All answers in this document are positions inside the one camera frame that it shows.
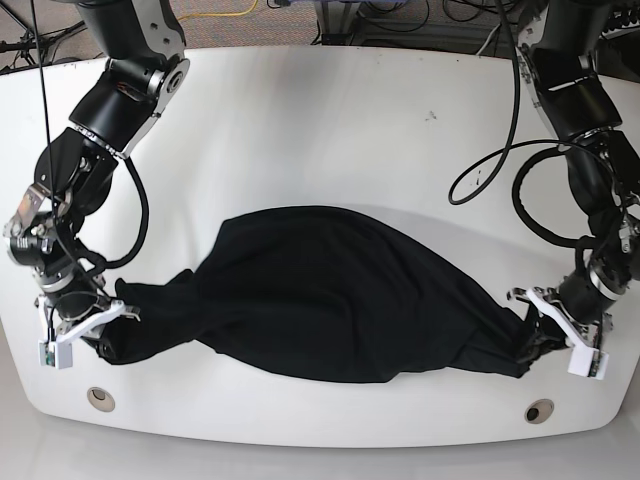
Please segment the black cloth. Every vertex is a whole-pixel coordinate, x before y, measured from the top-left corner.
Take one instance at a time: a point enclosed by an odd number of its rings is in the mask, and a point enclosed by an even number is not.
[[[332,207],[265,210],[222,224],[195,273],[165,286],[119,280],[142,321],[106,326],[112,364],[198,340],[291,377],[387,382],[453,367],[520,377],[530,331],[470,277],[365,215]]]

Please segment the circular hole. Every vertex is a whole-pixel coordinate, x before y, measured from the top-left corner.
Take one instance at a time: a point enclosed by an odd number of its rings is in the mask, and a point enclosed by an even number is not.
[[[532,425],[546,422],[553,413],[554,405],[551,400],[543,399],[533,402],[524,412],[524,419]]]
[[[540,410],[538,410],[537,408],[533,407],[527,410],[527,420],[529,420],[530,422],[533,422],[539,416]]]
[[[96,409],[101,412],[112,412],[116,408],[116,402],[109,392],[102,388],[92,387],[87,391],[87,400]]]

